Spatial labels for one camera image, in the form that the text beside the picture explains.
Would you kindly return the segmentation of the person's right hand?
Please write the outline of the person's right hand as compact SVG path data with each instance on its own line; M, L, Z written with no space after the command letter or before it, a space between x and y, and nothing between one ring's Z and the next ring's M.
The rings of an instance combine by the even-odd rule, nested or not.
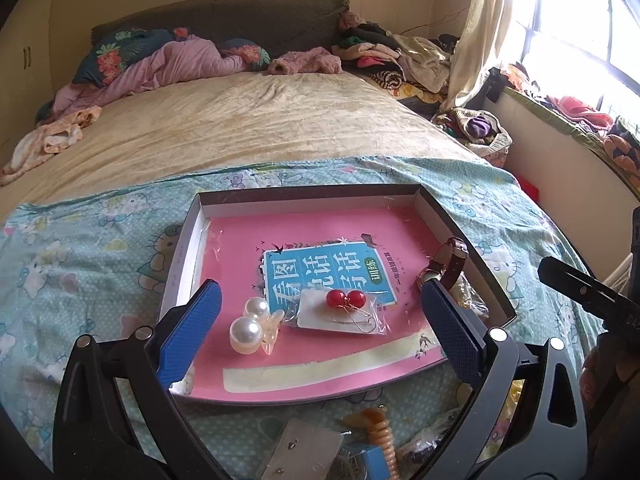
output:
M590 411L600 396L600 382L596 374L599 359L599 348L594 347L582 363L582 374L579 377L580 395L585 410Z

